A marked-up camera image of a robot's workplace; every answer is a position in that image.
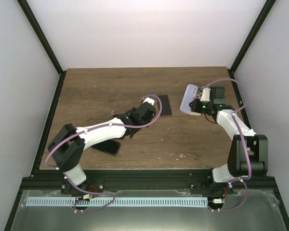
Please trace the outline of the black phone pink edge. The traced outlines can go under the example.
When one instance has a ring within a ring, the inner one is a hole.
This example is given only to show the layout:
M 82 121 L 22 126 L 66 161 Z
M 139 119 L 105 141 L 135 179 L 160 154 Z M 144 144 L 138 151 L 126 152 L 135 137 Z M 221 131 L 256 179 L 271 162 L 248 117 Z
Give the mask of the black phone pink edge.
M 171 104 L 169 101 L 168 95 L 158 95 L 160 101 L 161 101 L 161 107 L 159 107 L 160 110 L 160 117 L 165 116 L 171 116 L 172 110 L 171 110 Z

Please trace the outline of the cream pink phone case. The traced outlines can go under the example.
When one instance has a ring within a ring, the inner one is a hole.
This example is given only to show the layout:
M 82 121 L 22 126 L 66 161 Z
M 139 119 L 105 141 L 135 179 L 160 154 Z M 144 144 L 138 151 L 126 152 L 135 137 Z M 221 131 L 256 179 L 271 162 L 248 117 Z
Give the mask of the cream pink phone case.
M 191 115 L 191 116 L 200 116 L 201 115 L 201 113 L 197 113 L 197 112 L 189 112 L 188 113 L 189 115 Z

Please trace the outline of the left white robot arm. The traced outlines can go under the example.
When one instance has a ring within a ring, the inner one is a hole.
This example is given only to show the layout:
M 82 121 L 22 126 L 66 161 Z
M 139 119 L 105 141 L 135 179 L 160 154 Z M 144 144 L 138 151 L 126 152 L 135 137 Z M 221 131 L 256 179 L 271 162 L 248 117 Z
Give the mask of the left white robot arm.
M 77 128 L 66 124 L 61 128 L 49 143 L 48 151 L 56 163 L 54 167 L 72 182 L 71 187 L 77 194 L 84 194 L 89 188 L 86 174 L 79 163 L 83 151 L 107 140 L 132 138 L 152 123 L 156 115 L 154 103 L 153 99 L 145 98 L 139 107 L 114 115 L 107 122 Z

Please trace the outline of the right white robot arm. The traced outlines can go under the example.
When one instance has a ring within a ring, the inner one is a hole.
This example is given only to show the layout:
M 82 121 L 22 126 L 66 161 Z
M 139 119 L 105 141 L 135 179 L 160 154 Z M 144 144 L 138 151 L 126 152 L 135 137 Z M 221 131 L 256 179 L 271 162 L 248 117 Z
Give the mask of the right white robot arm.
M 180 110 L 189 115 L 211 116 L 231 139 L 227 163 L 215 167 L 212 177 L 204 182 L 205 190 L 211 194 L 217 193 L 222 183 L 264 177 L 268 171 L 268 138 L 249 128 L 234 107 L 226 103 L 224 94 L 224 87 L 199 90 L 196 85 L 189 84 L 180 106 Z

